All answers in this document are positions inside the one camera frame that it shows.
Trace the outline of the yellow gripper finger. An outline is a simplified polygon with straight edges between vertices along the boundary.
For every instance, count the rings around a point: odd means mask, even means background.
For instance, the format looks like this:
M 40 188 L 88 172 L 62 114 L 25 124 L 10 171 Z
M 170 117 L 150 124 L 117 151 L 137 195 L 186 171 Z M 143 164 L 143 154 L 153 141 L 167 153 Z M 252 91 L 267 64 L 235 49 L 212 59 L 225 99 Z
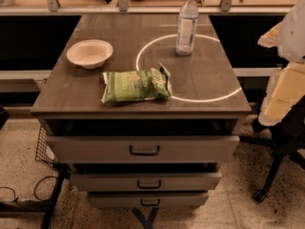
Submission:
M 279 123 L 305 95 L 305 64 L 290 62 L 270 76 L 258 121 L 264 126 Z
M 277 23 L 269 31 L 261 35 L 260 38 L 258 39 L 257 44 L 266 48 L 276 47 L 278 44 L 278 34 L 279 34 L 280 26 L 281 23 Z

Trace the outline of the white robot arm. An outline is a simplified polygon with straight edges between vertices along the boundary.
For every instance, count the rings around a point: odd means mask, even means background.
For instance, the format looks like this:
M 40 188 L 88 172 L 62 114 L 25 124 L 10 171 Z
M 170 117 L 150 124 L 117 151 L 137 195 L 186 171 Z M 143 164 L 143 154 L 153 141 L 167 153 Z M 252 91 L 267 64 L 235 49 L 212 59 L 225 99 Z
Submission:
M 277 47 L 288 61 L 270 76 L 258 115 L 260 124 L 274 126 L 305 95 L 305 0 L 298 0 L 280 23 L 261 35 L 258 45 Z

